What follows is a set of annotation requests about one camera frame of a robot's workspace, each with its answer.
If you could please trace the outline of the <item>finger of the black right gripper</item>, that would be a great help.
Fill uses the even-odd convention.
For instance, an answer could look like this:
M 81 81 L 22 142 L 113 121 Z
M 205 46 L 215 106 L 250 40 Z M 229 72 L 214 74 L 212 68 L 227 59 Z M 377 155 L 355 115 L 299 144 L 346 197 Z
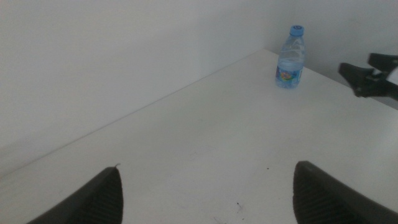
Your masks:
M 397 56 L 371 53 L 368 64 L 381 72 L 392 72 L 397 68 Z
M 375 68 L 361 68 L 341 63 L 338 72 L 357 97 L 389 97 L 397 100 L 397 85 L 387 80 L 395 68 L 397 65 L 374 74 Z

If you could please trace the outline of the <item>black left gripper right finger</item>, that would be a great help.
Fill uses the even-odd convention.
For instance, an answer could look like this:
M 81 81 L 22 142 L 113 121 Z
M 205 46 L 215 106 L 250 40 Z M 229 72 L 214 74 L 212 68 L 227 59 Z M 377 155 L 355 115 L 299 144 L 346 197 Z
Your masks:
M 397 224 L 397 212 L 365 197 L 309 161 L 296 164 L 293 210 L 299 224 Z

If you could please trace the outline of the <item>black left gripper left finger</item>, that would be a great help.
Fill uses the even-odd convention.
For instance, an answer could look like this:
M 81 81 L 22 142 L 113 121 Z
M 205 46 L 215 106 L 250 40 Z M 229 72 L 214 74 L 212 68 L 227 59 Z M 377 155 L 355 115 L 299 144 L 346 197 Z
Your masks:
M 31 224 L 121 224 L 123 188 L 119 170 L 107 167 Z

